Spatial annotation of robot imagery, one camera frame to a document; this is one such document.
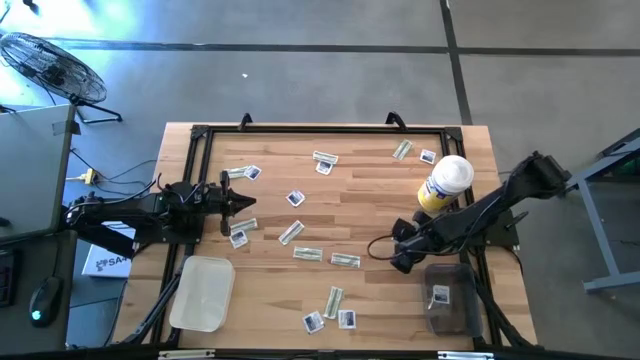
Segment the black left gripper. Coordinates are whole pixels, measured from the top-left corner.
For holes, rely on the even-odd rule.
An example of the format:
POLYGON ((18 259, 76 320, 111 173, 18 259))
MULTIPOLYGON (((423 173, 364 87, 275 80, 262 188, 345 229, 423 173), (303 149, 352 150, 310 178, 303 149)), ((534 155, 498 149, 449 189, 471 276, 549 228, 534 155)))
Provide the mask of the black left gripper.
POLYGON ((220 173, 219 183, 206 185, 203 193, 202 212, 205 215, 220 215, 220 232, 224 236, 231 234, 228 218, 231 210, 243 210, 255 204, 256 199, 237 193, 229 195, 229 175, 227 171, 220 173))

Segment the yellow white wipes canister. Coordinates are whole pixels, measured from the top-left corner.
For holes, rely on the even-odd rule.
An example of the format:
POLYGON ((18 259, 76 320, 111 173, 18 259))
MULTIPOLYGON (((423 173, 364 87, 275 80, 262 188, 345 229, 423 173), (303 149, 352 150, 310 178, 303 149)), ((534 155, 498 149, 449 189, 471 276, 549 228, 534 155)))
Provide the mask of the yellow white wipes canister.
POLYGON ((458 155, 443 157, 418 190, 420 206, 427 213, 440 212, 471 187, 474 175, 467 159, 458 155))

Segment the dark transparent plastic bin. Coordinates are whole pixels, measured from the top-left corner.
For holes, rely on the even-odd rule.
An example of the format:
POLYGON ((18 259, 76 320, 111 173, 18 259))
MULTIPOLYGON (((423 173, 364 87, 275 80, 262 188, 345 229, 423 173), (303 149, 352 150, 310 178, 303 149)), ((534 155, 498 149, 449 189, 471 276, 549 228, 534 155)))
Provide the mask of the dark transparent plastic bin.
POLYGON ((483 332, 472 268, 468 264, 430 264, 423 272, 422 295, 429 330, 436 336, 478 337, 483 332), (434 285, 450 287, 450 303, 432 301, 434 285))

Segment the white plastic tray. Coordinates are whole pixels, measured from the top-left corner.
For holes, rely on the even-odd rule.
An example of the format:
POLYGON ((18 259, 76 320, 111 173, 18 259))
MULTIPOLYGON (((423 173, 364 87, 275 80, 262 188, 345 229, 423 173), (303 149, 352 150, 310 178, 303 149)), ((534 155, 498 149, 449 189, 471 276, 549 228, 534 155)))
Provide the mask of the white plastic tray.
POLYGON ((226 321, 235 270, 226 258, 186 259, 169 315, 172 327, 215 332, 226 321))

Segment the white cardboard box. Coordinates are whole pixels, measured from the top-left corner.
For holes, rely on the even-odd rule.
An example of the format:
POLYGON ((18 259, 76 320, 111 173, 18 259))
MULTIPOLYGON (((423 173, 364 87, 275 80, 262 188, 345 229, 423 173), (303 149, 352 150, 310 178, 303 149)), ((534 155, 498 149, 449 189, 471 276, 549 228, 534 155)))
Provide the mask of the white cardboard box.
MULTIPOLYGON (((136 230, 122 222, 103 222, 103 225, 131 240, 134 239, 136 230)), ((131 259, 91 245, 81 274, 89 277, 126 279, 130 270, 131 259)))

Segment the clear tape piece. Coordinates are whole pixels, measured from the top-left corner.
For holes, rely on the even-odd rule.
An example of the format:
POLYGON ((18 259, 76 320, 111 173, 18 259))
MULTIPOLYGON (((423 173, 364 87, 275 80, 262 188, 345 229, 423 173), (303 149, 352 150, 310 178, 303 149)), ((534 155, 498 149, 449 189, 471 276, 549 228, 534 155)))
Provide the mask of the clear tape piece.
POLYGON ((80 135, 79 124, 75 120, 52 123, 52 133, 54 136, 62 134, 80 135))

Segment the black computer mouse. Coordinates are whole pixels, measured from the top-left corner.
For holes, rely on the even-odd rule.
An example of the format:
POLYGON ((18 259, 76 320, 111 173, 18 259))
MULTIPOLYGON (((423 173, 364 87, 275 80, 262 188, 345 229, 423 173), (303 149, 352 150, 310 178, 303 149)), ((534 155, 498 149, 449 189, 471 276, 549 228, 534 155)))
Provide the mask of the black computer mouse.
POLYGON ((48 327, 57 317, 64 281, 58 276, 45 278, 33 292, 29 303, 31 324, 48 327))

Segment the black floor fan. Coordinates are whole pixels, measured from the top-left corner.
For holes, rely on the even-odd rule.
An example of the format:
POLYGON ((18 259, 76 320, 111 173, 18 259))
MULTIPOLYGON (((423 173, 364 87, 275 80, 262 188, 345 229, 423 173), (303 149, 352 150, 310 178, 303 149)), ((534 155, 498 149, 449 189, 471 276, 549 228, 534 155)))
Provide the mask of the black floor fan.
POLYGON ((0 37, 0 56, 14 70, 76 107, 90 107, 110 117, 87 120, 84 124, 122 122, 115 111, 98 106, 107 97, 103 79, 88 65, 64 49, 33 35, 10 32, 0 37))

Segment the black keyboard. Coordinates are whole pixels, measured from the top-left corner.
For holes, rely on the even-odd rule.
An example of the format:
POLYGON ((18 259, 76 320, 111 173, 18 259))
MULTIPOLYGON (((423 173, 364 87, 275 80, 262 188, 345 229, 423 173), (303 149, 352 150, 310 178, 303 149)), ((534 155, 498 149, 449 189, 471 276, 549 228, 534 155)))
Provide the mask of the black keyboard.
POLYGON ((8 307, 12 303, 15 270, 15 253, 0 250, 0 307, 8 307))

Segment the dark grey desk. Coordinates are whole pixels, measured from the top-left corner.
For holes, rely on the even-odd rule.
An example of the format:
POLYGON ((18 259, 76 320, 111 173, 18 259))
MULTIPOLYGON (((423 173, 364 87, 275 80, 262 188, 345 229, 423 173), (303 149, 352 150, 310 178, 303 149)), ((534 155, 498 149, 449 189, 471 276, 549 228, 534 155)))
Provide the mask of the dark grey desk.
POLYGON ((0 246, 0 250, 16 255, 12 303, 0 307, 0 355, 65 348, 76 245, 77 234, 64 231, 0 246), (49 276, 64 281, 60 307, 48 327, 37 328, 30 321, 29 303, 33 292, 49 276))

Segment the silver metal bracket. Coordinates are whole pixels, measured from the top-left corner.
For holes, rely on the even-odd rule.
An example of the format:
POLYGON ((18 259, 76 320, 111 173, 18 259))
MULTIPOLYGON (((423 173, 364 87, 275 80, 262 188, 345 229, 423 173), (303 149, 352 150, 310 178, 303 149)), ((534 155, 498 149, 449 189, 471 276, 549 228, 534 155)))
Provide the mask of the silver metal bracket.
POLYGON ((438 360, 495 360, 491 352, 438 351, 438 360))
POLYGON ((212 349, 184 349, 160 351, 157 360, 204 360, 214 358, 212 349))

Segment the grey metal table frame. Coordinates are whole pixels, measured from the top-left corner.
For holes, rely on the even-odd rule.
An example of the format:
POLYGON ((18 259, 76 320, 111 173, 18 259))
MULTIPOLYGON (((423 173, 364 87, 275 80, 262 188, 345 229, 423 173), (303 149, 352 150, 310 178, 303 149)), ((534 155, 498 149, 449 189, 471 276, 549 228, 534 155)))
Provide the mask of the grey metal table frame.
POLYGON ((583 283, 587 293, 640 285, 640 128, 595 155, 567 182, 580 194, 607 274, 583 283))

